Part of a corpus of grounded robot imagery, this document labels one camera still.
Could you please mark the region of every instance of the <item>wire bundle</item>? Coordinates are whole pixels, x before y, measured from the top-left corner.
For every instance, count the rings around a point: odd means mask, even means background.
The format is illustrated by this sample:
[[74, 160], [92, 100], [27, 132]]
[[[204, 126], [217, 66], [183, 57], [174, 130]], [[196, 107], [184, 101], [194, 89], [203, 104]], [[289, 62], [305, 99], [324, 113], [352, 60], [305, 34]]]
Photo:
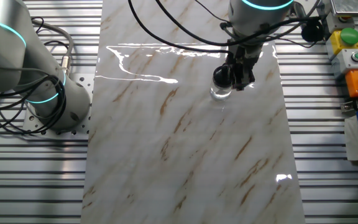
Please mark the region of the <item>wire bundle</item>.
[[[19, 101], [12, 103], [8, 106], [0, 107], [0, 116], [1, 116], [2, 120], [4, 121], [3, 124], [2, 124], [2, 122], [0, 122], [0, 129], [4, 129], [5, 131], [7, 131], [11, 134], [38, 134], [38, 133], [43, 134], [44, 132], [46, 132], [46, 130], [50, 129], [53, 125], [55, 125], [56, 122], [62, 117], [64, 110], [66, 108], [66, 103], [67, 103], [65, 89], [64, 89], [63, 83], [59, 80], [59, 78], [55, 77], [53, 75], [49, 75], [49, 74], [45, 73], [44, 71], [36, 69], [36, 68], [2, 68], [2, 67], [0, 67], [0, 69], [1, 70], [35, 71], [35, 72], [41, 72], [41, 73], [45, 74], [45, 76], [43, 78], [41, 78], [40, 80], [37, 80], [34, 84], [32, 84], [31, 86], [29, 86], [21, 91], [16, 91], [13, 93], [0, 93], [0, 99], [10, 98], [12, 96], [16, 96], [16, 95], [20, 95], [20, 94], [25, 94], [25, 96], [22, 99], [20, 99]], [[35, 131], [23, 130], [23, 129], [15, 126], [14, 124], [12, 124], [12, 122], [15, 121], [15, 119], [22, 112], [26, 99], [28, 99], [31, 96], [31, 94], [33, 94], [33, 92], [40, 85], [42, 85], [43, 83], [48, 82], [48, 81], [52, 82], [52, 84], [53, 84], [52, 87], [54, 87], [56, 89], [58, 96], [57, 96], [57, 105], [53, 109], [51, 116], [48, 118], [48, 120], [45, 122], [45, 124], [42, 127], [40, 127], [39, 129], [36, 129]], [[21, 106], [19, 111], [11, 119], [7, 119], [4, 116], [4, 114], [2, 113], [2, 111], [9, 110], [17, 105]]]
[[[286, 21], [283, 21], [283, 22], [279, 22], [277, 24], [274, 24], [264, 30], [261, 30], [261, 31], [258, 31], [256, 33], [254, 33], [253, 35], [250, 35], [248, 37], [244, 37], [243, 39], [240, 39], [240, 40], [236, 40], [236, 41], [232, 41], [232, 42], [226, 42], [226, 43], [217, 43], [217, 42], [212, 42], [212, 41], [209, 41], [209, 40], [206, 40], [206, 39], [203, 39], [201, 37], [198, 37], [197, 35], [195, 35], [194, 33], [190, 32], [188, 29], [186, 29], [185, 27], [183, 27], [167, 10], [166, 8], [162, 5], [162, 3], [160, 2], [160, 0], [155, 0], [156, 3], [158, 4], [158, 6], [161, 8], [161, 10], [165, 13], [165, 15], [168, 16], [168, 18], [174, 23], [176, 24], [182, 31], [186, 32], [188, 35], [190, 35], [191, 37], [193, 37], [194, 39], [204, 43], [204, 44], [209, 44], [209, 45], [215, 45], [215, 46], [220, 46], [220, 47], [228, 47], [228, 46], [233, 46], [233, 45], [237, 45], [237, 44], [243, 44], [243, 43], [246, 43], [250, 40], [254, 40], [255, 38], [258, 38], [259, 36], [263, 35], [263, 34], [267, 34], [269, 31], [271, 30], [274, 30], [274, 29], [277, 29], [281, 26], [284, 26], [284, 25], [287, 25], [287, 24], [291, 24], [291, 23], [294, 23], [294, 22], [299, 22], [295, 27], [291, 28], [290, 30], [282, 33], [282, 34], [278, 34], [276, 35], [275, 37], [269, 37], [269, 38], [266, 38], [264, 40], [261, 40], [260, 43], [262, 42], [269, 42], [269, 41], [272, 41], [272, 40], [277, 40], [277, 39], [280, 39], [281, 37], [283, 37], [284, 35], [287, 35], [289, 33], [291, 33], [292, 31], [294, 31], [296, 28], [298, 28], [299, 26], [301, 26], [303, 23], [305, 22], [309, 22], [309, 21], [318, 21], [320, 20], [321, 18], [320, 17], [310, 17], [310, 15], [313, 13], [313, 11], [317, 8], [317, 5], [319, 3], [319, 1], [316, 2], [316, 4], [313, 6], [312, 10], [306, 15], [305, 18], [301, 18], [301, 19], [289, 19], [289, 20], [286, 20]], [[215, 16], [210, 10], [208, 10], [204, 5], [202, 5], [199, 1], [195, 0], [198, 4], [200, 4], [201, 6], [203, 6], [212, 16], [214, 16], [215, 18], [221, 20], [221, 21], [224, 21], [222, 24], [221, 24], [221, 28], [224, 29], [224, 27], [230, 27], [231, 24], [230, 22], [224, 20], [224, 19], [221, 19], [217, 16]], [[129, 7], [131, 9], [131, 12], [132, 14], [134, 15], [136, 21], [138, 22], [138, 24], [141, 26], [141, 28], [143, 28], [143, 30], [148, 33], [148, 35], [152, 36], [153, 38], [155, 38], [156, 40], [164, 43], [164, 44], [167, 44], [169, 46], [172, 46], [172, 47], [176, 47], [176, 48], [179, 48], [179, 49], [183, 49], [183, 50], [191, 50], [191, 51], [195, 51], [195, 52], [207, 52], [207, 53], [226, 53], [226, 54], [231, 54], [231, 52], [229, 52], [228, 50], [204, 50], [204, 49], [195, 49], [195, 48], [191, 48], [191, 47], [185, 47], [185, 46], [182, 46], [182, 45], [177, 45], [177, 44], [174, 44], [174, 43], [171, 43], [171, 42], [168, 42], [162, 38], [160, 38], [159, 36], [153, 34], [151, 31], [148, 30], [148, 28], [146, 28], [146, 26], [143, 25], [142, 21], [139, 19], [134, 7], [133, 7], [133, 4], [132, 4], [132, 0], [128, 0], [128, 4], [129, 4]]]

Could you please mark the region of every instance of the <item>teal light ring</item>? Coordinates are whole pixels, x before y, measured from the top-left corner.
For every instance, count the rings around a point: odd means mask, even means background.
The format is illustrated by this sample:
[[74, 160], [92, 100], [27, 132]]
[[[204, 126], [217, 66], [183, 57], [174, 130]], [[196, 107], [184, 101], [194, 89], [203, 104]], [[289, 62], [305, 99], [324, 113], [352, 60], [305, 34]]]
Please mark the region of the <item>teal light ring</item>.
[[277, 10], [277, 9], [282, 9], [284, 7], [289, 6], [291, 3], [293, 3], [293, 0], [289, 1], [288, 3], [285, 3], [284, 5], [281, 6], [258, 6], [254, 3], [249, 2], [248, 0], [242, 0], [242, 2], [246, 3], [247, 5], [249, 5], [250, 7], [254, 7], [256, 9], [260, 9], [260, 10]]
[[[66, 73], [64, 73], [64, 76], [65, 76], [65, 79], [63, 81], [63, 86], [66, 85]], [[26, 100], [26, 101], [29, 102], [29, 103], [38, 103], [38, 104], [39, 103], [46, 103], [46, 102], [49, 102], [49, 101], [55, 99], [58, 95], [59, 95], [59, 93], [56, 93], [53, 97], [51, 97], [51, 98], [49, 98], [47, 100], [44, 100], [44, 101], [40, 101], [40, 102], [33, 102], [33, 101], [29, 101], [29, 100]]]
[[0, 23], [0, 26], [4, 29], [7, 29], [9, 31], [11, 31], [12, 33], [16, 34], [20, 39], [22, 39], [23, 43], [24, 43], [24, 47], [27, 47], [27, 44], [25, 43], [25, 40], [24, 38], [20, 35], [20, 33], [18, 33], [16, 30], [10, 28], [9, 26], [3, 24], [3, 23]]

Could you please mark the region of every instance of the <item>white marble surface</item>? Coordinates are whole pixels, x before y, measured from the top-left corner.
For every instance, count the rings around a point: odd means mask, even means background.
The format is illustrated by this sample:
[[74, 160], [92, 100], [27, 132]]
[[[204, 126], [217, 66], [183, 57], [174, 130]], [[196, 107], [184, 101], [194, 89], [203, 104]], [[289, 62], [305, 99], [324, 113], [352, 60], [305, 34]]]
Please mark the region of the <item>white marble surface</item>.
[[[196, 34], [225, 42], [193, 0], [163, 2]], [[204, 0], [224, 17], [228, 1]], [[134, 0], [145, 25], [206, 49], [153, 0]], [[105, 0], [82, 224], [305, 223], [273, 43], [256, 83], [226, 102], [209, 95], [225, 55], [173, 49], [149, 37], [126, 0]]]

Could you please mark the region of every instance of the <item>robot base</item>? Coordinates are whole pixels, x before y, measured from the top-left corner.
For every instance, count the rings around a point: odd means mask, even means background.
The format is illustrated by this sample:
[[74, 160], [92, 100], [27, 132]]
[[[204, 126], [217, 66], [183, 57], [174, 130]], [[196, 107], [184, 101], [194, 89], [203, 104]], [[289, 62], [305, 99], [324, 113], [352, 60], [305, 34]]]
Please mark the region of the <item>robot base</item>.
[[[74, 82], [77, 82], [84, 86], [85, 90], [89, 94], [89, 98], [91, 99], [91, 103], [92, 103], [94, 75], [72, 73], [70, 76]], [[88, 134], [90, 130], [91, 109], [92, 107], [89, 109], [88, 115], [85, 117], [85, 119], [82, 122], [80, 122], [77, 126], [72, 128], [71, 131], [69, 132], [61, 133], [59, 131], [54, 131], [50, 129], [42, 134], [35, 134], [35, 135], [47, 139], [88, 140]], [[23, 129], [33, 131], [42, 126], [43, 124], [41, 123], [41, 121], [38, 118], [35, 118], [30, 113], [29, 109], [27, 109], [25, 114]], [[34, 139], [34, 137], [32, 136], [25, 136], [25, 138]]]

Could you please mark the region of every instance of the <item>metal bracket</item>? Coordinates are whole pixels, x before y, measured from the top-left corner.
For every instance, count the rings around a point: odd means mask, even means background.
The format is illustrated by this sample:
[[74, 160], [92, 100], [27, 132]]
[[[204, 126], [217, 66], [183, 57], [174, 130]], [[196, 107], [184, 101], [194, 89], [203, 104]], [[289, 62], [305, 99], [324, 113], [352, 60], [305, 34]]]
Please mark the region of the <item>metal bracket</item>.
[[342, 114], [355, 116], [356, 110], [354, 109], [354, 102], [350, 101], [341, 105]]
[[[35, 134], [35, 136], [46, 138], [46, 139], [65, 139], [65, 140], [88, 140], [88, 135], [90, 132], [90, 119], [91, 119], [91, 110], [92, 110], [92, 96], [93, 96], [93, 85], [94, 85], [94, 75], [90, 74], [78, 74], [72, 73], [70, 78], [81, 85], [84, 86], [86, 91], [91, 98], [91, 107], [88, 111], [86, 118], [77, 126], [75, 126], [71, 132], [59, 133], [52, 130], [48, 130], [42, 134]], [[36, 130], [41, 127], [43, 124], [39, 121], [38, 118], [35, 118], [30, 111], [27, 109], [23, 124], [24, 130]], [[31, 136], [25, 136], [27, 139], [34, 139]]]

